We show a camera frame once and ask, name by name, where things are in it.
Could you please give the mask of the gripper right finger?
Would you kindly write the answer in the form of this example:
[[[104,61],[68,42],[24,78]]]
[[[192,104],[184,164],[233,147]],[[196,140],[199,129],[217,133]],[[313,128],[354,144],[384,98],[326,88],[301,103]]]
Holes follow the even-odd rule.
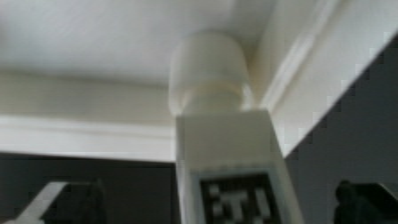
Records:
[[[354,183],[336,187],[335,224],[398,224],[398,185]]]

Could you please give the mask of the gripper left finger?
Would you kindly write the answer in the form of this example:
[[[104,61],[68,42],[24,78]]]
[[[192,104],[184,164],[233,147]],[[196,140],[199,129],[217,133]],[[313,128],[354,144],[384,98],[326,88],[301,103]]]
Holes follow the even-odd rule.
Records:
[[[100,181],[52,181],[11,224],[109,224]]]

